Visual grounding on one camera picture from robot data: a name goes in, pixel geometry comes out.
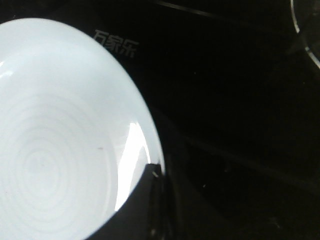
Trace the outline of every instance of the black induction cooktop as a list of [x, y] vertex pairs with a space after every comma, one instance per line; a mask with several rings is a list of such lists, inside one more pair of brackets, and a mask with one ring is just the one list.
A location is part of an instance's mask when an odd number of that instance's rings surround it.
[[123, 65], [152, 109], [172, 167], [179, 236], [319, 239], [318, 0], [0, 6], [1, 23], [66, 23]]

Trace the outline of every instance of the glossy surface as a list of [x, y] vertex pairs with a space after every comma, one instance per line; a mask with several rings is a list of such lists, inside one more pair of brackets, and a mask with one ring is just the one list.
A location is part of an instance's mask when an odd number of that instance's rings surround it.
[[82, 240], [164, 167], [149, 111], [120, 64], [51, 20], [0, 25], [0, 239]]

